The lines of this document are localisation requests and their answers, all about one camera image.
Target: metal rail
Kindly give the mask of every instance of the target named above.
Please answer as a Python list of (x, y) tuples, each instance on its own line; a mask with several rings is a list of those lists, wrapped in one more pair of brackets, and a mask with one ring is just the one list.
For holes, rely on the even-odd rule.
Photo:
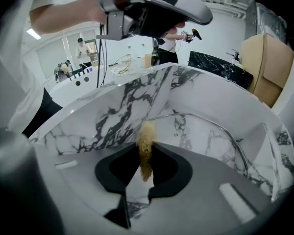
[(154, 118), (148, 119), (148, 121), (153, 121), (153, 120), (156, 120), (156, 119), (166, 118), (166, 117), (173, 117), (173, 116), (192, 116), (192, 117), (196, 117), (196, 118), (199, 118), (201, 120), (207, 121), (207, 122), (209, 122), (209, 123), (211, 123), (211, 124), (219, 127), (221, 130), (223, 130), (231, 138), (231, 140), (234, 143), (236, 149), (239, 151), (239, 154), (240, 154), (240, 156), (241, 156), (241, 158), (243, 160), (244, 167), (245, 167), (244, 176), (248, 178), (248, 164), (247, 164), (247, 159), (245, 157), (244, 152), (240, 148), (239, 144), (236, 142), (235, 138), (231, 135), (231, 133), (227, 129), (225, 129), (224, 127), (222, 127), (221, 125), (219, 125), (219, 124), (217, 124), (215, 122), (212, 122), (211, 120), (208, 120), (208, 119), (206, 119), (204, 117), (200, 117), (200, 116), (194, 115), (192, 113), (174, 113), (174, 114), (169, 114), (169, 115), (154, 117)]

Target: person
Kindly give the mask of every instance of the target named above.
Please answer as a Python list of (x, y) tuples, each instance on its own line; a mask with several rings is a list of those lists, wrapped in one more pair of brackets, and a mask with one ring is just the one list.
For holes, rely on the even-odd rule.
[(167, 34), (163, 39), (157, 39), (158, 42), (158, 56), (159, 64), (165, 63), (177, 63), (177, 54), (176, 54), (176, 40), (187, 41), (191, 38), (189, 35), (176, 35), (176, 34)]
[(67, 65), (67, 67), (71, 67), (71, 62), (69, 59), (67, 61), (65, 61), (64, 63)]
[(71, 71), (67, 63), (60, 64), (60, 70), (67, 76), (71, 76)]
[(90, 51), (84, 45), (84, 40), (80, 37), (78, 40), (78, 48), (76, 50), (76, 56), (79, 60), (79, 66), (84, 70), (92, 65), (90, 59)]
[(57, 83), (64, 81), (68, 77), (70, 77), (69, 73), (67, 73), (66, 64), (58, 64), (57, 68), (54, 69), (54, 79)]
[[(126, 0), (115, 0), (122, 6)], [(30, 137), (61, 107), (22, 61), (22, 38), (28, 15), (33, 30), (42, 35), (83, 22), (105, 23), (98, 0), (18, 0), (0, 22), (0, 128)], [(169, 30), (175, 33), (176, 27)]]

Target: person's arm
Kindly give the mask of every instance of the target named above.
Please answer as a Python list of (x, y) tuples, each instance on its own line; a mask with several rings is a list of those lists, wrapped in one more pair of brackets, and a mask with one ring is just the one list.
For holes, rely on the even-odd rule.
[(77, 51), (76, 51), (77, 59), (80, 59), (81, 55), (82, 55), (82, 52), (79, 49), (77, 49)]
[(165, 38), (168, 40), (185, 40), (184, 35), (176, 35), (176, 34), (167, 34)]
[[(126, 0), (115, 0), (117, 6), (122, 6)], [(38, 34), (54, 33), (84, 22), (106, 23), (106, 14), (98, 0), (76, 0), (63, 5), (45, 5), (33, 9), (30, 14), (32, 28)], [(175, 27), (182, 28), (184, 22)], [(176, 28), (169, 33), (176, 33)]]

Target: hair dryer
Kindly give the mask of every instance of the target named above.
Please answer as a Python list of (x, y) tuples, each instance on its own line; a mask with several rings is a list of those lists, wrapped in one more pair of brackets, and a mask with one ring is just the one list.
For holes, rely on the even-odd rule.
[(193, 33), (193, 35), (194, 35), (194, 36), (198, 37), (198, 38), (199, 38), (199, 40), (201, 40), (201, 39), (202, 39), (202, 38), (201, 38), (201, 36), (200, 36), (200, 34), (199, 34), (199, 32), (198, 32), (197, 30), (195, 30), (195, 29), (192, 29), (192, 33)]

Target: ceiling light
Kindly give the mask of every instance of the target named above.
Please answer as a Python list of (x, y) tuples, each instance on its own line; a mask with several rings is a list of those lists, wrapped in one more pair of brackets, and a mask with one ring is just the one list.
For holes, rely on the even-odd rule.
[(41, 39), (41, 36), (39, 36), (33, 29), (29, 29), (27, 33), (37, 40)]

